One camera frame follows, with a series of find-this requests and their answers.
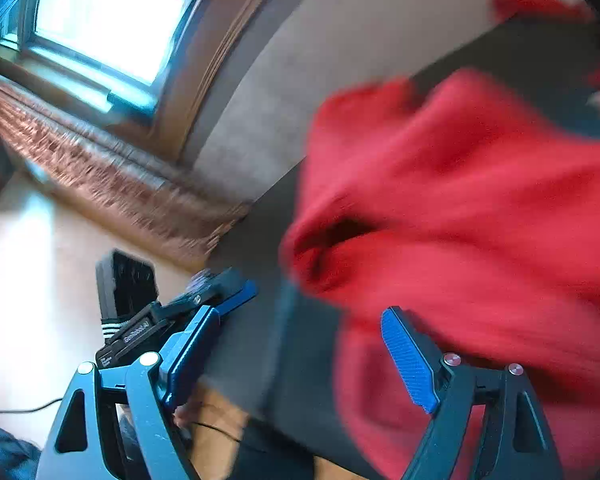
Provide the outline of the bright red fuzzy sweater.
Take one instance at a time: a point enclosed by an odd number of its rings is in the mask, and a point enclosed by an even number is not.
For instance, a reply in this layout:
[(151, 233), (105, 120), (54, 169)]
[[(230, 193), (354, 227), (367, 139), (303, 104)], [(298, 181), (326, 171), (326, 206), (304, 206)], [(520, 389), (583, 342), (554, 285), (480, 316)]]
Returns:
[(566, 477), (600, 466), (600, 140), (474, 70), (426, 96), (404, 79), (337, 93), (314, 116), (280, 256), (342, 310), (337, 413), (384, 477), (427, 422), (381, 340), (391, 306), (444, 351), (522, 364)]

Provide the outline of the brown floral curtain left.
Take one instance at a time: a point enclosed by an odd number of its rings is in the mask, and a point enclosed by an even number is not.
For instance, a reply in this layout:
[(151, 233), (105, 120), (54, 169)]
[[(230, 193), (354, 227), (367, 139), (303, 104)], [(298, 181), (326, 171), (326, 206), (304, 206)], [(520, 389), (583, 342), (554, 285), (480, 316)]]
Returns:
[(249, 211), (1, 75), (0, 138), (24, 166), (41, 171), (50, 192), (183, 268), (200, 266)]

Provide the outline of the window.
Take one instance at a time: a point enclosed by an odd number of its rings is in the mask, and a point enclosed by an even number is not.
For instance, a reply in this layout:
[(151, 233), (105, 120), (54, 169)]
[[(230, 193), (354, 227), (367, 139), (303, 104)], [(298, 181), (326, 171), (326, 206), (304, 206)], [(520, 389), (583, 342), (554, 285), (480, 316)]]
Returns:
[(103, 112), (147, 122), (197, 2), (16, 0), (0, 21), (0, 46), (31, 55)]

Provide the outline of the dark red garment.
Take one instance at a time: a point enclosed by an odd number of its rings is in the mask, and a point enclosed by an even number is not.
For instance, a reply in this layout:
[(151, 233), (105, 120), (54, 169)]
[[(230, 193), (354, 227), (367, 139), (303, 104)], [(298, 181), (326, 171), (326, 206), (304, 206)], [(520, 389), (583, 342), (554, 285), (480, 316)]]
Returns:
[[(491, 0), (490, 7), (499, 22), (532, 18), (586, 25), (600, 43), (600, 16), (584, 0)], [(588, 81), (600, 89), (600, 64), (588, 76)]]

